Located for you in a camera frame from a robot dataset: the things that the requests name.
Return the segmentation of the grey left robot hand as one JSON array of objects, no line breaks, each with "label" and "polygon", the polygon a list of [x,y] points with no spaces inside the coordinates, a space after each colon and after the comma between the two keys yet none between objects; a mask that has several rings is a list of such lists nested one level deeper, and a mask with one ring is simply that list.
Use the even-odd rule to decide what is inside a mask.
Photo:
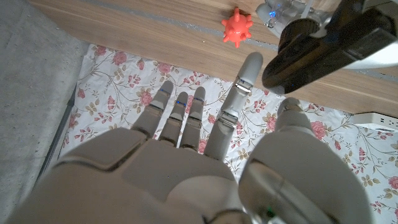
[{"label": "grey left robot hand", "polygon": [[313,3],[314,0],[265,0],[257,7],[256,14],[279,39],[290,22],[308,16]]}]

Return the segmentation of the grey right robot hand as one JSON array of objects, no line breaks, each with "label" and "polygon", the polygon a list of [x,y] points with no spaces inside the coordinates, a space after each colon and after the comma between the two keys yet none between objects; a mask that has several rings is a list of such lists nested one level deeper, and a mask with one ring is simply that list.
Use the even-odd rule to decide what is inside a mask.
[{"label": "grey right robot hand", "polygon": [[286,98],[236,179],[225,164],[238,111],[262,67],[249,54],[199,150],[205,90],[179,94],[154,139],[173,84],[166,81],[129,129],[62,156],[8,223],[373,223],[366,192],[321,140],[300,102]]}]

